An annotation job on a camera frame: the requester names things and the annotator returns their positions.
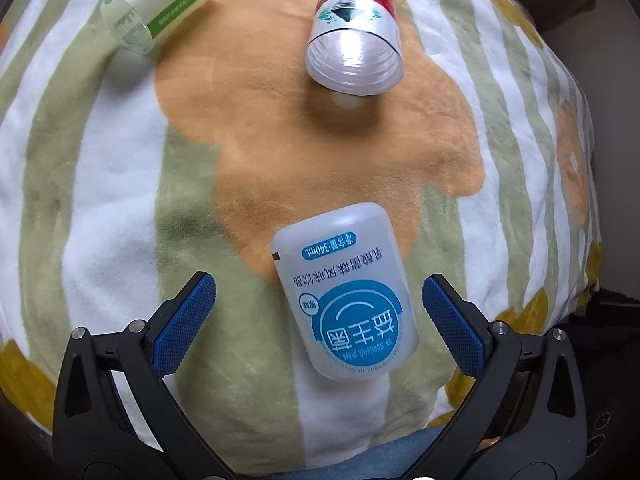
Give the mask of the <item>red label clear bottle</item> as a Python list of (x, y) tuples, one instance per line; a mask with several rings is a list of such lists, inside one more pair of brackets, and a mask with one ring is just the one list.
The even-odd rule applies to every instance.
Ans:
[(394, 0), (317, 0), (305, 67), (318, 84), (350, 96), (379, 96), (404, 74)]

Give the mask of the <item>white blue label bottle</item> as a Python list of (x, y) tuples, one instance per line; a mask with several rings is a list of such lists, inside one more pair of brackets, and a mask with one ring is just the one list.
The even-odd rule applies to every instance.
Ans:
[(280, 229), (271, 255), (311, 364), (362, 382), (418, 348), (409, 284), (390, 217), (353, 204)]

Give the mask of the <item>floral striped blanket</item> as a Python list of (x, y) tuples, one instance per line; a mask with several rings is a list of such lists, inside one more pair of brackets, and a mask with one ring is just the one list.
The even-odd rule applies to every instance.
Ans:
[(362, 384), (306, 356), (278, 229), (386, 209), (413, 300), (446, 276), (543, 333), (585, 304), (602, 242), (586, 98), (518, 0), (407, 0), (405, 75), (329, 92), (303, 55), (316, 0), (208, 0), (151, 56), (101, 0), (13, 0), (1, 23), (1, 390), (42, 446), (70, 332), (116, 332), (203, 270), (216, 307), (170, 378), (236, 471), (368, 456), (444, 424), (472, 382), (425, 312), (416, 353)]

